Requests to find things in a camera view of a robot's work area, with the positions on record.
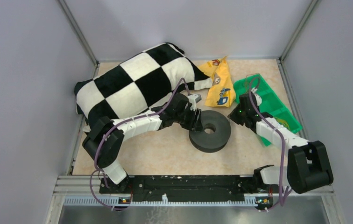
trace green plastic bin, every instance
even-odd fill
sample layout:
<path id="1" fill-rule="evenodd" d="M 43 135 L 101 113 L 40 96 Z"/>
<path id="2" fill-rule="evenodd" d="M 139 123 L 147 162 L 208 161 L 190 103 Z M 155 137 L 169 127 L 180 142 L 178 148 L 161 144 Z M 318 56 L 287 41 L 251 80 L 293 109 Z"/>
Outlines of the green plastic bin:
<path id="1" fill-rule="evenodd" d="M 239 96 L 247 92 L 247 90 L 249 89 L 249 83 L 255 77 L 260 77 L 261 80 L 259 83 L 258 91 L 256 92 L 262 98 L 262 104 L 259 106 L 260 111 L 268 112 L 269 114 L 271 114 L 278 121 L 278 123 L 284 125 L 291 132 L 296 134 L 298 131 L 300 131 L 302 129 L 302 126 L 292 115 L 292 113 L 288 110 L 288 108 L 281 102 L 281 100 L 278 98 L 278 96 L 274 93 L 274 91 L 270 88 L 270 86 L 266 83 L 266 81 L 260 74 L 249 76 L 246 79 L 244 78 L 234 83 L 234 90 L 236 91 L 237 95 L 237 103 L 240 103 Z M 255 87 L 257 83 L 258 80 L 255 80 L 252 84 L 252 87 Z M 263 137 L 262 141 L 265 146 L 271 144 L 271 142 L 269 142 Z"/>

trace gray wall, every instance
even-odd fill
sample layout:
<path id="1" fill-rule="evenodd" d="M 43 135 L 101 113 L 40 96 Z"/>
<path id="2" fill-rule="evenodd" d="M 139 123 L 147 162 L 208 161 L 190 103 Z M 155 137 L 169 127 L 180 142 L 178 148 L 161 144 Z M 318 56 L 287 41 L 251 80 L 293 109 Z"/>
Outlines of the gray wall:
<path id="1" fill-rule="evenodd" d="M 310 0 L 67 0 L 100 61 L 161 42 L 190 58 L 278 57 Z"/>
<path id="2" fill-rule="evenodd" d="M 327 146 L 353 224 L 353 1 L 322 1 L 286 60 L 309 137 Z"/>
<path id="3" fill-rule="evenodd" d="M 0 0 L 0 224 L 44 222 L 92 71 L 55 0 Z"/>

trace black and white checkered plush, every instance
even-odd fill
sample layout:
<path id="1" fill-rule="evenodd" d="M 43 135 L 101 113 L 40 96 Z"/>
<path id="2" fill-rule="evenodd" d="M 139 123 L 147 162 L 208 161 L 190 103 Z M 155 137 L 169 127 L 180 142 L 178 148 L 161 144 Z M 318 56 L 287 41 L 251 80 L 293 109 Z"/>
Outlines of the black and white checkered plush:
<path id="1" fill-rule="evenodd" d="M 84 114 L 90 127 L 97 120 L 127 118 L 148 108 L 163 105 L 185 78 L 190 90 L 210 88 L 212 80 L 201 72 L 183 51 L 163 43 L 143 51 L 102 76 L 75 86 L 77 111 Z"/>

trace black tape roll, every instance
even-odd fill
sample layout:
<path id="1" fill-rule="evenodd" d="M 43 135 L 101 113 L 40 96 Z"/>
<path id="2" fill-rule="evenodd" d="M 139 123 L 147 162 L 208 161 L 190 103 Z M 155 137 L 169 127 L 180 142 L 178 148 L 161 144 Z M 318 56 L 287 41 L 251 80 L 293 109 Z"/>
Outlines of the black tape roll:
<path id="1" fill-rule="evenodd" d="M 202 111 L 201 123 L 203 131 L 189 131 L 189 139 L 194 147 L 205 153 L 215 153 L 225 147 L 232 133 L 229 120 L 219 112 Z"/>

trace yellow object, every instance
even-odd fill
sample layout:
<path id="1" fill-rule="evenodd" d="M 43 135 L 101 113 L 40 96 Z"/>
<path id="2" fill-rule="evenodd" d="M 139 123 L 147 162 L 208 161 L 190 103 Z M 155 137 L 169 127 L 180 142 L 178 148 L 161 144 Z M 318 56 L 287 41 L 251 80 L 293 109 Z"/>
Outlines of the yellow object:
<path id="1" fill-rule="evenodd" d="M 226 106 L 230 107 L 236 99 L 236 92 L 230 78 L 227 57 L 207 61 L 198 68 L 207 76 L 212 78 L 212 87 L 208 91 L 206 106 Z"/>
<path id="2" fill-rule="evenodd" d="M 286 127 L 288 130 L 290 130 L 288 123 L 287 123 L 284 119 L 277 118 L 277 117 L 274 117 L 274 119 L 275 119 L 278 123 L 280 123 L 281 125 L 283 125 L 284 127 Z"/>

